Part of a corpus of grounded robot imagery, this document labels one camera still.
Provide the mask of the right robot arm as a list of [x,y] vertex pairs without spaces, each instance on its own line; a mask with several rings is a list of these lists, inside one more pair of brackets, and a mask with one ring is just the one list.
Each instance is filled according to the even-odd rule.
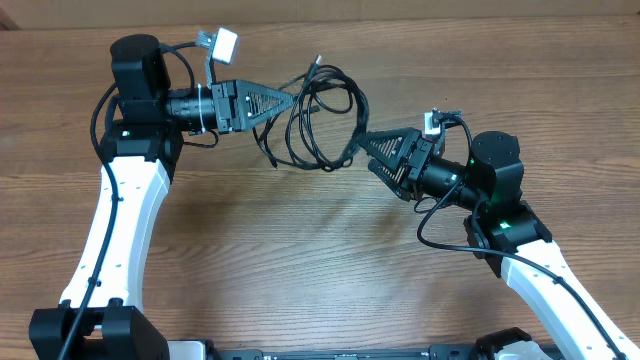
[[[516,137],[484,132],[467,139],[460,164],[442,155],[445,133],[402,128],[368,132],[359,139],[369,169],[400,199],[420,204],[418,240],[434,249],[467,252],[529,306],[566,359],[636,359],[639,348],[614,324],[580,283],[553,235],[523,200],[524,166]],[[424,230],[439,210],[468,211],[466,245],[428,239]]]

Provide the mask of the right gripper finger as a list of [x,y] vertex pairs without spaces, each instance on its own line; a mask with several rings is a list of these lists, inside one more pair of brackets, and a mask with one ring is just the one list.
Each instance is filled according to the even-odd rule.
[[376,159],[368,163],[368,170],[375,174],[399,199],[411,201],[415,199],[411,186],[406,182],[406,168],[401,166],[392,172]]
[[359,137],[358,144],[384,167],[399,168],[420,137],[421,132],[415,128],[370,131]]

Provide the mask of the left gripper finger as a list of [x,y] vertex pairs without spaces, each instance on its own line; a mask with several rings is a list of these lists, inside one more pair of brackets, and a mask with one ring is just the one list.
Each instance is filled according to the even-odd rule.
[[286,91],[247,80],[236,80],[236,90],[238,96],[246,101],[273,100],[278,103],[285,103],[294,99],[294,96]]
[[293,105],[292,98],[243,97],[238,100],[236,131],[248,131],[281,114]]

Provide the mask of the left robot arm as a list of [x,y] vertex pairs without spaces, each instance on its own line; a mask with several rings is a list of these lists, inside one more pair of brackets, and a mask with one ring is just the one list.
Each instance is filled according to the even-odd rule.
[[59,303],[28,334],[41,359],[210,359],[208,340],[168,340],[145,317],[143,278],[154,223],[186,135],[245,132],[289,109],[293,96],[245,80],[173,90],[169,46],[135,34],[110,49],[113,84],[91,137],[101,190],[81,259]]

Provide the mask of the cardboard wall panel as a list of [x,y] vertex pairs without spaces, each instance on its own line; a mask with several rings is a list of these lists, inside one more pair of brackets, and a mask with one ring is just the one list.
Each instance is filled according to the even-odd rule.
[[608,16],[639,0],[1,0],[3,30],[432,18]]

